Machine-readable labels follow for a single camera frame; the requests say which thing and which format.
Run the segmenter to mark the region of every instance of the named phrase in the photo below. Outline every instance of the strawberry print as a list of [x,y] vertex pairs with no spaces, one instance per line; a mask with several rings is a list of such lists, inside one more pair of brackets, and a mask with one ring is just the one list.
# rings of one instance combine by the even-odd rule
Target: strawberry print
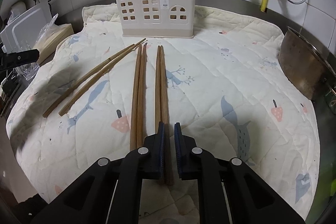
[[273,103],[275,107],[271,109],[271,113],[277,119],[278,122],[281,122],[283,109],[282,107],[277,107],[277,103],[275,102],[275,100],[273,100]]

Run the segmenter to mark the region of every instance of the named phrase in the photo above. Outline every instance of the metal pot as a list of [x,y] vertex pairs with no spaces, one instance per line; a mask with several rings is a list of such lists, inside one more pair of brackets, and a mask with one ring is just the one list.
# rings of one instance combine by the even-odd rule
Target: metal pot
[[336,96],[332,88],[335,71],[316,47],[290,27],[281,44],[279,63],[290,82],[308,99],[328,89]]

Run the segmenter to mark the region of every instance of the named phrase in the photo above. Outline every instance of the wooden chopstick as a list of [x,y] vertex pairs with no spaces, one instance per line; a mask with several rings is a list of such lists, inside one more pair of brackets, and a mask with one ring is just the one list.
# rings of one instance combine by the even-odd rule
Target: wooden chopstick
[[138,89],[138,107],[136,119],[136,147],[140,148],[143,144],[143,112],[144,112],[144,92],[146,87],[146,62],[147,62],[147,43],[144,45],[141,55],[139,89]]
[[64,92],[53,104],[46,110],[46,112],[43,113],[43,117],[46,118],[49,116],[49,114],[66,98],[68,97],[75,89],[77,89],[84,81],[86,81],[90,76],[94,75],[95,73],[99,72],[105,65],[110,63],[113,59],[127,51],[129,48],[133,47],[134,44],[122,49],[121,51],[117,52],[116,54],[112,55],[108,59],[106,59],[104,62],[100,63],[96,67],[94,67],[92,70],[90,70],[87,74],[85,74],[82,78],[77,80],[73,86],[68,88],[66,92]]
[[164,177],[167,185],[174,184],[173,169],[171,163],[170,140],[169,140],[169,112],[168,112],[168,94],[167,94],[167,76],[166,64],[163,46],[160,51],[160,78],[161,78],[161,117],[165,124],[165,144],[164,144]]
[[155,133],[158,132],[161,121],[161,69],[160,69],[161,47],[157,47],[156,67],[155,67]]
[[116,59],[112,60],[111,63],[109,63],[105,68],[100,70],[89,82],[87,82],[80,90],[77,92],[74,97],[59,111],[59,115],[63,116],[65,113],[68,112],[68,110],[72,107],[72,105],[85,93],[89,90],[89,88],[96,83],[104,74],[108,73],[114,66],[117,64],[121,59],[123,59],[126,55],[128,55],[132,50],[134,50],[137,46],[139,46],[142,42],[144,42],[146,39],[144,38],[131,48],[129,48],[127,51],[122,53],[120,56],[118,56]]
[[132,97],[132,112],[131,112],[131,134],[130,134],[130,151],[137,148],[137,108],[138,108],[138,90],[139,90],[139,76],[141,63],[142,45],[138,47],[138,55],[136,57],[134,82],[133,82],[133,97]]

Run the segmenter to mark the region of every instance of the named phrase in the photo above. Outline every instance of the quilted mat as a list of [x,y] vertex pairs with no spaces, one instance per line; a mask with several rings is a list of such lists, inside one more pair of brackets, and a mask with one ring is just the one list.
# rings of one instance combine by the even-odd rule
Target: quilted mat
[[[70,98],[42,117],[81,76],[141,39],[122,36],[116,5],[87,7],[82,15],[82,32],[63,41],[54,59],[40,68],[6,125],[19,165],[48,203],[98,158],[115,160],[129,152],[136,51],[66,115],[58,112]],[[163,45],[175,184],[143,182],[140,223],[199,222],[197,183],[182,182],[176,171],[176,122],[215,157],[240,157],[306,218],[317,185],[320,144],[311,101],[279,66],[283,33],[253,17],[196,7],[194,34],[193,39],[148,38],[144,132],[154,133],[156,52]]]

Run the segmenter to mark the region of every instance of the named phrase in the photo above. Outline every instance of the blue plant print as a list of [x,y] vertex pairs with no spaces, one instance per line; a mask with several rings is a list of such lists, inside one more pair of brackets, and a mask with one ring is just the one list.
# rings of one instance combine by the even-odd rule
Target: blue plant print
[[90,104],[94,101],[94,99],[97,98],[97,96],[102,92],[105,84],[108,82],[108,80],[105,80],[101,83],[99,83],[95,88],[94,90],[90,93],[90,96],[89,96],[89,100],[87,102],[87,104],[85,105],[85,107],[74,117],[70,118],[68,120],[68,134],[69,134],[69,131],[70,131],[70,128],[72,128],[73,126],[76,125],[78,119],[89,109],[93,110],[93,108],[90,106]]
[[248,165],[254,165],[253,163],[248,162],[250,158],[250,134],[247,129],[247,125],[251,122],[248,121],[245,124],[238,124],[238,118],[233,106],[230,105],[225,97],[222,97],[221,108],[223,112],[223,117],[232,123],[237,131],[237,157],[246,162]]
[[78,42],[79,38],[80,37],[78,35],[75,35],[74,37],[71,37],[71,39],[69,41],[69,46],[72,45],[73,43]]
[[174,75],[174,73],[178,73],[179,75],[185,75],[185,68],[182,68],[181,66],[179,66],[178,70],[174,70],[174,71],[166,70],[167,79],[171,80],[173,88],[175,88],[176,85],[180,85],[181,83],[186,83],[190,85],[192,81],[195,81],[194,78],[192,78],[191,76],[189,76],[186,80],[180,80]]
[[269,66],[272,68],[276,68],[277,67],[277,63],[276,62],[270,62],[267,60],[267,58],[263,58],[262,61],[260,62],[260,64],[264,65],[264,66]]
[[298,174],[296,180],[296,195],[295,195],[295,203],[297,203],[300,198],[302,198],[310,188],[310,178],[309,173],[303,175]]

